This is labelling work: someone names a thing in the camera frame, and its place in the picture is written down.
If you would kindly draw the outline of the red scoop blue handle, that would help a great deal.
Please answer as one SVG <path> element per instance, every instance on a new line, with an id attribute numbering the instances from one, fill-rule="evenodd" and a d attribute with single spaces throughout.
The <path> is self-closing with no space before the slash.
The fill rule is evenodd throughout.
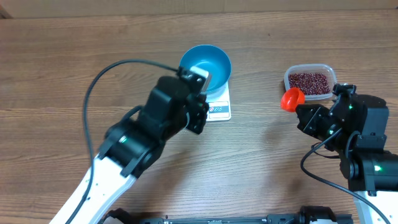
<path id="1" fill-rule="evenodd" d="M 294 113 L 298 105 L 305 103 L 303 91 L 297 87 L 288 89 L 282 96 L 280 108 L 284 111 Z"/>

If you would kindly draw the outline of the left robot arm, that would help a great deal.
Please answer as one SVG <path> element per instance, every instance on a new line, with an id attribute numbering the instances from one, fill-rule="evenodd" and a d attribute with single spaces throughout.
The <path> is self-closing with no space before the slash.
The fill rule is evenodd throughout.
<path id="1" fill-rule="evenodd" d="M 200 134 L 206 123 L 209 78 L 160 77 L 144 106 L 111 126 L 89 170 L 52 223 L 98 223 L 182 129 Z"/>

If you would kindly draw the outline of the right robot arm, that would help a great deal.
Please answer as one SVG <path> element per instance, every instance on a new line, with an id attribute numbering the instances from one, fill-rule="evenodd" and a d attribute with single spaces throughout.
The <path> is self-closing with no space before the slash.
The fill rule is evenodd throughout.
<path id="1" fill-rule="evenodd" d="M 361 223 L 397 223 L 397 155 L 384 149 L 389 109 L 376 96 L 340 94 L 331 108 L 298 105 L 298 128 L 320 140 L 320 147 L 338 153 L 342 187 L 312 178 L 354 197 Z"/>

